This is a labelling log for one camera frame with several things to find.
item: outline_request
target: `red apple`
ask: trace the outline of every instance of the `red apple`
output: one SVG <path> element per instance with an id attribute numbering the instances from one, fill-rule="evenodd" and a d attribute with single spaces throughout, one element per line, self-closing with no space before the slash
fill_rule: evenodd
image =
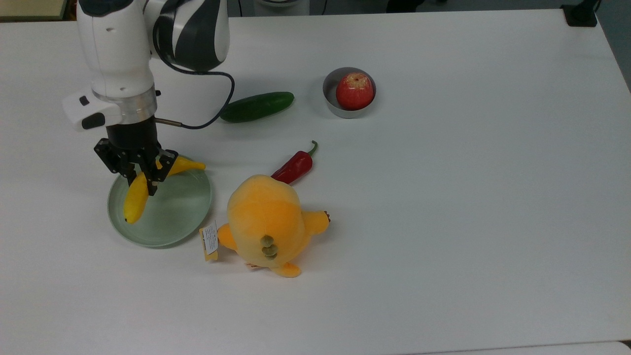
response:
<path id="1" fill-rule="evenodd" d="M 350 73 L 339 81 L 335 96 L 345 110 L 359 110 L 368 106 L 375 98 L 375 88 L 363 73 Z"/>

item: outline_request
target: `plush toy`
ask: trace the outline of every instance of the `plush toy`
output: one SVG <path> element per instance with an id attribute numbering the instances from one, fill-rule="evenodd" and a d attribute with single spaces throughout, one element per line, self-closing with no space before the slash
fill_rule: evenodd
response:
<path id="1" fill-rule="evenodd" d="M 300 208 L 296 191 L 265 175 L 245 180 L 228 201 L 228 224 L 218 230 L 219 244 L 245 261 L 268 267 L 283 277 L 300 275 L 289 263 L 308 245 L 311 236 L 329 226 L 325 211 Z"/>

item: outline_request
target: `banana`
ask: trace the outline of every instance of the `banana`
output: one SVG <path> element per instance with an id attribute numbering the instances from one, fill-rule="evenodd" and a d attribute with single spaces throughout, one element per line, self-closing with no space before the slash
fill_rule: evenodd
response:
<path id="1" fill-rule="evenodd" d="M 156 162 L 156 165 L 158 169 L 162 168 L 159 161 Z M 206 164 L 204 163 L 193 162 L 182 156 L 178 156 L 173 163 L 173 167 L 169 170 L 167 177 L 189 169 L 204 170 L 205 168 Z M 136 179 L 134 179 L 131 185 L 129 185 L 129 191 L 127 191 L 127 195 L 125 196 L 122 213 L 127 223 L 134 224 L 140 219 L 148 198 L 149 190 L 147 189 L 147 178 L 144 176 L 144 173 L 141 172 L 136 176 Z"/>

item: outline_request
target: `chili pepper stem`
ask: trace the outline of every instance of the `chili pepper stem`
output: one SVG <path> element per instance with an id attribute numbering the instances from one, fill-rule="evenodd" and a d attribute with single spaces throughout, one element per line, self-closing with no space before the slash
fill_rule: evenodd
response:
<path id="1" fill-rule="evenodd" d="M 312 140 L 312 141 L 311 141 L 311 143 L 313 143 L 313 144 L 314 144 L 314 147 L 313 147 L 311 150 L 309 150 L 309 151 L 307 152 L 307 154 L 309 154 L 309 156 L 310 156 L 310 157 L 313 157 L 313 156 L 314 156 L 314 153 L 315 153 L 315 152 L 316 152 L 316 150 L 317 150 L 317 142 L 316 142 L 316 141 L 314 141 L 314 140 Z"/>

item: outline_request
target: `glass plate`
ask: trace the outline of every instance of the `glass plate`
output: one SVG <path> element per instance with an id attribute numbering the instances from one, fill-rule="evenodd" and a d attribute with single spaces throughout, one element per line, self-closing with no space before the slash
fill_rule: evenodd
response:
<path id="1" fill-rule="evenodd" d="M 122 208 L 129 186 L 118 177 L 107 201 L 112 225 L 132 243 L 148 247 L 168 246 L 197 231 L 210 209 L 213 191 L 203 170 L 191 169 L 169 176 L 149 196 L 142 217 L 129 224 Z"/>

